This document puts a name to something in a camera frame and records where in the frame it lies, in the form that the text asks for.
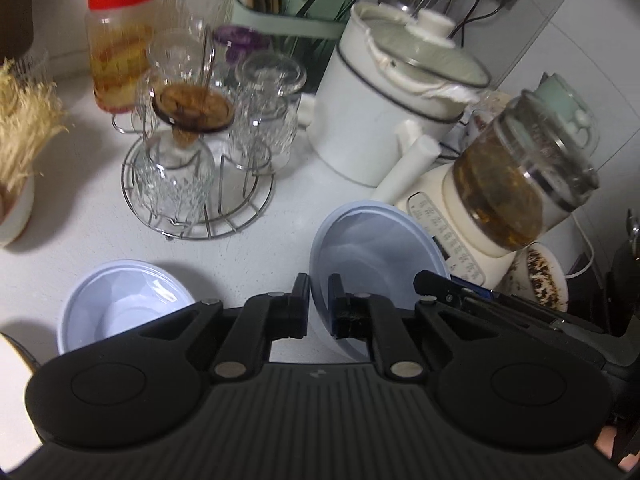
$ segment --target drinking glass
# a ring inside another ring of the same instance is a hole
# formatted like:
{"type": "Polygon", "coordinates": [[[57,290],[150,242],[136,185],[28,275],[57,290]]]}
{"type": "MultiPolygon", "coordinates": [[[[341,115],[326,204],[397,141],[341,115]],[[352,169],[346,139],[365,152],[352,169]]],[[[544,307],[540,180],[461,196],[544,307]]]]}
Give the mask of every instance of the drinking glass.
{"type": "Polygon", "coordinates": [[[150,136],[160,123],[152,106],[156,91],[172,82],[192,82],[199,77],[202,40],[188,30],[160,32],[149,44],[147,59],[151,68],[143,74],[136,86],[132,123],[150,136]]]}
{"type": "Polygon", "coordinates": [[[306,71],[289,56],[260,51],[238,64],[236,79],[240,92],[229,132],[233,153],[242,160],[270,156],[270,171],[275,172],[289,160],[300,102],[297,92],[306,82],[306,71]]]}
{"type": "Polygon", "coordinates": [[[180,142],[171,130],[145,139],[133,161],[134,190],[149,223],[183,234],[203,218],[215,180],[213,156],[201,139],[180,142]]]}

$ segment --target kitchen counter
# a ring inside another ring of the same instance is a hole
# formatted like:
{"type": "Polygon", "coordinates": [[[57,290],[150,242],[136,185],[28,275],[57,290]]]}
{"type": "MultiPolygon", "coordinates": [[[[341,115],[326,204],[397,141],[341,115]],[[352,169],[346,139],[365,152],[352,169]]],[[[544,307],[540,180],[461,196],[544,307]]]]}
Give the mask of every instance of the kitchen counter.
{"type": "MultiPolygon", "coordinates": [[[[19,240],[0,250],[0,332],[37,359],[57,355],[56,323],[81,276],[117,259],[145,260],[178,278],[194,298],[239,306],[255,295],[288,291],[308,271],[311,243],[322,220],[370,189],[349,182],[313,152],[304,132],[278,174],[263,215],[238,234],[200,242],[166,240],[142,225],[120,189],[120,170],[135,136],[114,131],[94,102],[87,77],[60,83],[68,133],[57,136],[35,165],[36,197],[19,240]]],[[[349,360],[321,325],[313,303],[308,336],[275,342],[272,361],[349,360]]]]}

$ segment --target plastic jar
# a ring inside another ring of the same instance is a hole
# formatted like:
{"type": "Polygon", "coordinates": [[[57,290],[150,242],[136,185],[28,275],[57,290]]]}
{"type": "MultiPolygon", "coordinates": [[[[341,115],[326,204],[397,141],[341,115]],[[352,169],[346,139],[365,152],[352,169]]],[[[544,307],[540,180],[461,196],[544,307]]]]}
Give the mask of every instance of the plastic jar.
{"type": "Polygon", "coordinates": [[[95,101],[110,113],[131,110],[148,69],[158,0],[89,0],[86,31],[95,101]]]}

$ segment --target plastic bowl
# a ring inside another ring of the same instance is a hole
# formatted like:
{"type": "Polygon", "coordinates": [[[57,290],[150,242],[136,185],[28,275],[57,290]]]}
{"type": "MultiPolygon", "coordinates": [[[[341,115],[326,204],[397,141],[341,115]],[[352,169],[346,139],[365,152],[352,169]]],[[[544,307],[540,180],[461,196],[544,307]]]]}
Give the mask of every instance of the plastic bowl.
{"type": "MultiPolygon", "coordinates": [[[[420,298],[414,277],[430,270],[449,278],[449,270],[428,233],[413,218],[382,202],[353,202],[322,222],[311,247],[309,274],[316,310],[330,330],[326,304],[329,276],[340,274],[347,292],[386,296],[396,308],[411,309],[420,298]]],[[[368,358],[366,345],[339,340],[354,359],[368,358]]]]}
{"type": "Polygon", "coordinates": [[[117,260],[92,270],[66,300],[58,323],[63,354],[193,304],[189,291],[159,267],[117,260]]]}

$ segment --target glass lid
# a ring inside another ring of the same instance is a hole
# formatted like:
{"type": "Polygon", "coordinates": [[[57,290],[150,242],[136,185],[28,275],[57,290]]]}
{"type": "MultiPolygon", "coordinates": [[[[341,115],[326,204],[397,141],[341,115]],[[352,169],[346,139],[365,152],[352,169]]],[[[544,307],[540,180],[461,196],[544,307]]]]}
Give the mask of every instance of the glass lid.
{"type": "Polygon", "coordinates": [[[472,88],[489,86],[491,76],[478,60],[461,48],[423,39],[415,30],[417,25],[387,20],[371,20],[367,25],[385,54],[442,79],[472,88]]]}

